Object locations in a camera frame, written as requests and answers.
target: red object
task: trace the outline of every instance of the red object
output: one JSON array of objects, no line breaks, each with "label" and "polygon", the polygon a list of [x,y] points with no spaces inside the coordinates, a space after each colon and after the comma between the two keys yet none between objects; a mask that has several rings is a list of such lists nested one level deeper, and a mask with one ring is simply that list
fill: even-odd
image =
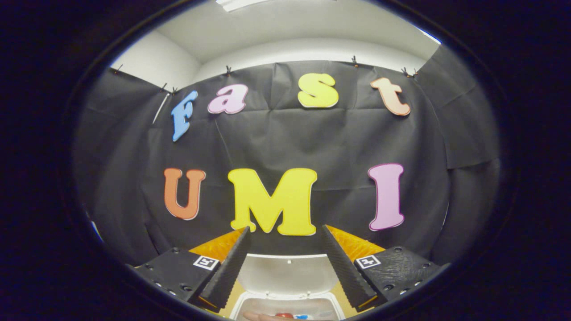
[{"label": "red object", "polygon": [[282,318],[293,319],[293,315],[291,313],[276,313],[276,316],[281,316]]}]

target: black backdrop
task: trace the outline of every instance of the black backdrop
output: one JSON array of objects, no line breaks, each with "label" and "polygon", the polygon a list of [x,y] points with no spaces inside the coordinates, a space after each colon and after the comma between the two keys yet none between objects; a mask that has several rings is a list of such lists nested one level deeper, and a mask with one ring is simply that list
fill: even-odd
[{"label": "black backdrop", "polygon": [[[10,320],[182,318],[122,282],[113,263],[74,231],[65,213],[76,209],[65,206],[55,188],[55,168],[66,162],[57,153],[55,142],[65,140],[57,121],[70,89],[102,48],[167,3],[20,2],[2,11],[2,30],[10,30],[3,33],[10,44],[6,61],[15,62],[5,70],[9,109],[2,118],[5,166],[15,182],[5,190],[3,217],[9,262],[2,305]],[[569,288],[562,281],[568,254],[560,250],[569,212],[563,152],[569,100],[561,72],[567,4],[402,3],[449,30],[488,65],[511,101],[512,124],[525,130],[516,131],[514,142],[522,175],[511,220],[474,266],[399,319],[569,319]],[[418,15],[409,18],[430,31]],[[539,112],[538,106],[553,109]]]},{"label": "black backdrop", "polygon": [[[301,106],[297,80],[306,73],[335,79],[339,101],[334,107]],[[409,115],[393,115],[383,105],[370,85],[381,77],[401,87],[399,97],[411,107]],[[248,86],[246,108],[237,114],[210,114],[207,105],[218,89],[237,83]],[[170,111],[193,90],[198,97],[190,128],[173,142]],[[85,198],[103,240],[129,264],[232,231],[234,186],[227,175],[236,168],[256,170],[270,195],[287,170],[311,168],[317,172],[312,224],[329,224],[383,247],[405,246],[437,264],[468,249],[494,204],[501,162],[492,106],[474,77],[444,47],[415,78],[330,61],[236,70],[169,96],[153,123],[164,96],[158,87],[110,70],[88,93],[78,124],[74,154],[80,198]],[[371,231],[376,189],[367,171],[382,163],[404,168],[399,186],[405,221]],[[166,209],[166,168],[206,172],[193,220],[176,218]],[[181,181],[177,199],[186,204],[188,183]],[[321,233],[319,228],[313,236],[258,230],[250,252],[320,254]]]}]

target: black clip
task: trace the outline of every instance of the black clip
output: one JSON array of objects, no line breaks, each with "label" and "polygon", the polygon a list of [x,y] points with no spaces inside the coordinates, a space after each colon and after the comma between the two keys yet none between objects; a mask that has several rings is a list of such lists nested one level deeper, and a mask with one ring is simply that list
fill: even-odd
[{"label": "black clip", "polygon": [[115,72],[114,72],[113,74],[117,75],[117,73],[119,72],[119,69],[121,69],[121,67],[123,67],[123,64],[121,64],[121,65],[119,66],[119,68],[117,68],[117,69],[115,70]]},{"label": "black clip", "polygon": [[416,75],[419,74],[419,73],[416,71],[416,68],[415,68],[415,73],[412,74],[412,75],[409,75],[409,74],[408,74],[406,67],[404,67],[404,69],[401,69],[401,71],[403,72],[403,74],[404,74],[405,76],[407,76],[407,78],[414,78]]}]

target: white wall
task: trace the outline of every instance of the white wall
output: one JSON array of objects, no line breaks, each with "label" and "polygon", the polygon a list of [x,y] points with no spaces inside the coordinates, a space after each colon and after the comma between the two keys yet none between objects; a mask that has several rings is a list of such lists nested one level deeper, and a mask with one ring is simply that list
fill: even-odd
[{"label": "white wall", "polygon": [[426,62],[414,55],[374,43],[331,38],[302,38],[252,46],[211,60],[198,70],[192,83],[226,73],[227,65],[232,70],[238,70],[266,63],[287,61],[351,62],[353,55],[356,56],[357,63],[397,71],[406,67],[411,73],[414,68],[418,70]]},{"label": "white wall", "polygon": [[157,31],[152,31],[127,49],[111,65],[122,72],[144,79],[166,90],[188,86],[200,68],[200,63],[176,43]]}]

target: white ceiling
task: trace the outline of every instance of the white ceiling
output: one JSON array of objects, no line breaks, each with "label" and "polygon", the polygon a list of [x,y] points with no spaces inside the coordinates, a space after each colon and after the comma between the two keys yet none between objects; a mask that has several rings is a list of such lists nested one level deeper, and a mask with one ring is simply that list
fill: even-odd
[{"label": "white ceiling", "polygon": [[272,0],[230,13],[215,0],[158,28],[200,63],[233,51],[296,38],[375,43],[428,60],[438,47],[407,21],[364,0]]}]

